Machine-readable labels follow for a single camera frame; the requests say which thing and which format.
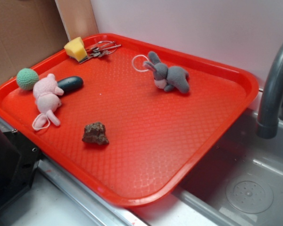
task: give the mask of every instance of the stainless steel sink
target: stainless steel sink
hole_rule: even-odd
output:
[[[181,199],[220,225],[283,226],[283,122],[272,139],[255,125],[248,109],[179,185]]]

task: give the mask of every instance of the brown rock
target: brown rock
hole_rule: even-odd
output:
[[[101,122],[92,123],[85,126],[82,141],[86,143],[96,143],[99,145],[107,145],[109,141],[106,137],[106,128]]]

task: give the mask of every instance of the cardboard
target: cardboard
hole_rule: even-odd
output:
[[[98,34],[90,0],[56,0],[68,39]]]
[[[67,42],[54,1],[0,1],[0,84],[62,50]]]

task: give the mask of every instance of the pink plush toy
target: pink plush toy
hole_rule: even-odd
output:
[[[56,126],[60,125],[59,119],[54,112],[61,106],[61,101],[57,95],[63,95],[64,91],[58,87],[54,74],[48,74],[35,83],[33,87],[33,96],[36,98],[36,104],[40,114],[33,121],[33,129],[38,131],[50,126],[50,121]]]

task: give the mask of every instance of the green knitted ball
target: green knitted ball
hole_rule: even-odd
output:
[[[37,72],[29,68],[23,68],[17,74],[17,84],[24,90],[32,90],[38,80]]]

